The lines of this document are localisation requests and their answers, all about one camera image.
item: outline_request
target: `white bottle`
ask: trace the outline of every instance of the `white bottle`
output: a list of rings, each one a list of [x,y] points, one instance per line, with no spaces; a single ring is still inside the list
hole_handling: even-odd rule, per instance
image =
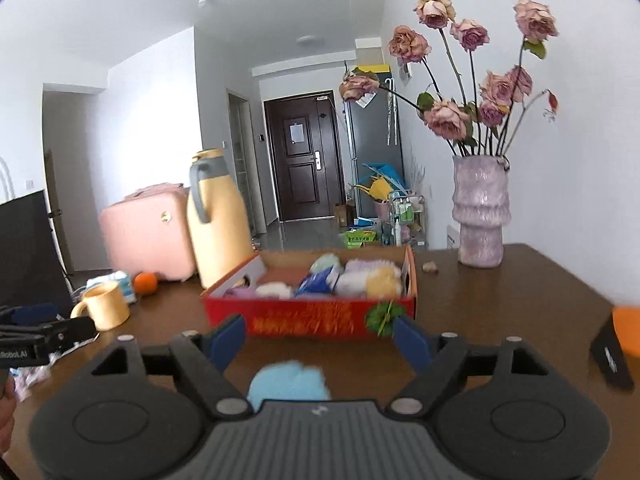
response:
[[[396,225],[394,227],[396,231],[396,245],[402,245],[402,226],[400,225],[400,220],[396,218]]]

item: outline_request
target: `purple ceramic vase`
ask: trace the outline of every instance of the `purple ceramic vase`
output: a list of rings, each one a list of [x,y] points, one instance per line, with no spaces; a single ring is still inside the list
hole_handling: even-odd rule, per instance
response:
[[[498,267],[504,252],[502,226],[511,221],[504,163],[495,156],[455,156],[453,166],[453,218],[460,222],[458,260],[470,267]]]

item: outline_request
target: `ceiling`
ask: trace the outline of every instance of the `ceiling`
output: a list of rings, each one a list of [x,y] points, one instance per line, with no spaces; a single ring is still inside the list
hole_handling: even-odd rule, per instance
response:
[[[3,0],[0,47],[44,46],[106,66],[196,25],[250,66],[354,49],[378,36],[384,0]],[[298,45],[312,35],[322,41]]]

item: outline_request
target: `gray ribbed panel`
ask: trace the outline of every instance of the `gray ribbed panel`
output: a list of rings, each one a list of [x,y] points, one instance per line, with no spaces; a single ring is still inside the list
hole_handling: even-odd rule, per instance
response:
[[[317,410],[324,406],[321,415]],[[214,428],[167,480],[473,480],[427,431],[385,418],[373,402],[267,402],[254,418]]]

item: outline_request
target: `black screen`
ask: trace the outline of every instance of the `black screen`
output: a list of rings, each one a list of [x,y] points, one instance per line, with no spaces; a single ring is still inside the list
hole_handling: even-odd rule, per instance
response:
[[[0,305],[53,303],[68,317],[72,301],[62,272],[44,192],[0,204]]]

